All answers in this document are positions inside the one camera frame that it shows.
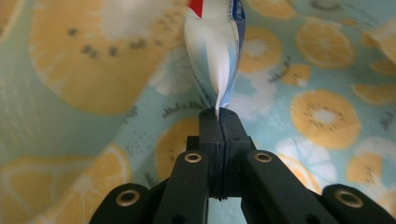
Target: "patterned cloth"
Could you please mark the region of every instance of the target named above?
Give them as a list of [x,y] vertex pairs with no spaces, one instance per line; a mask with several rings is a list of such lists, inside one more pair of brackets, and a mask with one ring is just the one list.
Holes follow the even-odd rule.
[[[183,0],[0,0],[0,223],[87,223],[170,175],[204,109]],[[247,0],[229,108],[313,191],[396,217],[396,3]],[[210,223],[245,223],[237,199]]]

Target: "metal screw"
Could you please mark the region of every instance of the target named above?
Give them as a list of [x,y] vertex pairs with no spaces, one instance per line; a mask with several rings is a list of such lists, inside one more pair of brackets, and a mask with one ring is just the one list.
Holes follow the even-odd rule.
[[134,189],[127,189],[121,192],[116,199],[119,206],[126,207],[139,201],[140,193]]
[[184,157],[187,162],[198,162],[202,159],[202,156],[198,153],[189,153]]
[[338,189],[334,195],[340,203],[343,203],[349,207],[360,208],[363,206],[363,201],[361,198],[347,190]]
[[256,155],[254,155],[254,158],[260,162],[270,162],[272,160],[272,157],[270,155],[263,152],[256,153]]

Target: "toothpaste tube crimped end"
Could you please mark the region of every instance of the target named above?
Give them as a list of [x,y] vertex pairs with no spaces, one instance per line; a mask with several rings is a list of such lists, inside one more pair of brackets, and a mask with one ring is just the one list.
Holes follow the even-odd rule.
[[184,24],[187,52],[198,90],[218,118],[230,100],[244,32],[241,0],[191,0]]

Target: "red label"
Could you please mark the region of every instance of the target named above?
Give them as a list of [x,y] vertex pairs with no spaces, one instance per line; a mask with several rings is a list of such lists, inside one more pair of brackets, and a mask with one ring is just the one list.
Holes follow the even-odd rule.
[[190,0],[189,7],[192,11],[197,14],[199,18],[202,18],[202,9],[204,7],[204,0]]

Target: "toothpaste tube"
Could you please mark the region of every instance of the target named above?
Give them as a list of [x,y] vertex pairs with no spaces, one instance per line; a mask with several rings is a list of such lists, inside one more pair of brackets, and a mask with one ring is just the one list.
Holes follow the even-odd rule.
[[191,0],[184,23],[187,52],[206,105],[230,102],[246,27],[241,0]]

